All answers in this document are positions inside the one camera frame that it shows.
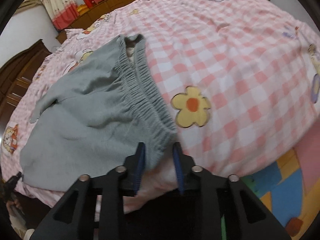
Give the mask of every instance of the pink gingham pattern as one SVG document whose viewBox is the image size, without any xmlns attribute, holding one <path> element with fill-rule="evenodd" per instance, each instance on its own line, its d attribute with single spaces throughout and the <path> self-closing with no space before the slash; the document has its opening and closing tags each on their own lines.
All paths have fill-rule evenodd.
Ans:
<svg viewBox="0 0 320 240">
<path fill-rule="evenodd" d="M 290 38 L 283 33 L 294 32 Z M 4 179 L 21 171 L 20 150 L 34 125 L 36 101 L 75 60 L 78 51 L 97 48 L 118 34 L 146 38 L 150 72 L 175 119 L 171 99 L 195 86 L 211 108 L 206 125 L 178 127 L 185 154 L 220 176 L 264 168 L 289 150 L 313 124 L 319 103 L 310 100 L 316 73 L 308 46 L 319 37 L 267 0 L 137 0 L 110 14 L 95 32 L 78 31 L 43 63 L 12 114 L 19 125 L 18 148 L 1 155 Z M 63 194 L 19 182 L 17 190 L 53 206 Z"/>
</svg>

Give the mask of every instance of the bolt head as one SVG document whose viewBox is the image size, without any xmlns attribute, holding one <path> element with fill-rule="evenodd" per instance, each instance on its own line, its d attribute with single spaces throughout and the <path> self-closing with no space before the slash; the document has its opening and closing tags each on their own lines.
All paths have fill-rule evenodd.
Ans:
<svg viewBox="0 0 320 240">
<path fill-rule="evenodd" d="M 201 171 L 203 171 L 203 168 L 202 168 L 201 166 L 193 166 L 193 167 L 191 168 L 191 170 L 192 170 L 193 172 L 201 172 Z"/>
<path fill-rule="evenodd" d="M 88 174 L 82 174 L 80 177 L 79 177 L 79 180 L 80 181 L 87 181 L 88 179 L 90 179 L 90 176 Z"/>
<path fill-rule="evenodd" d="M 237 182 L 237 181 L 239 181 L 239 179 L 240 179 L 239 176 L 236 175 L 236 174 L 232 174 L 232 175 L 229 176 L 229 180 L 231 182 Z"/>
<path fill-rule="evenodd" d="M 119 172 L 119 173 L 125 172 L 126 170 L 127 170 L 127 168 L 124 166 L 116 167 L 116 172 Z"/>
</svg>

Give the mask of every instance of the wooden headboard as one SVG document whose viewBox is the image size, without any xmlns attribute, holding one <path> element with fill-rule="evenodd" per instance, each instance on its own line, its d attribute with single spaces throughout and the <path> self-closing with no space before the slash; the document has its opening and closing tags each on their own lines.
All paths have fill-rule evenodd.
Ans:
<svg viewBox="0 0 320 240">
<path fill-rule="evenodd" d="M 0 138 L 44 58 L 51 52 L 42 40 L 18 53 L 0 68 Z"/>
</svg>

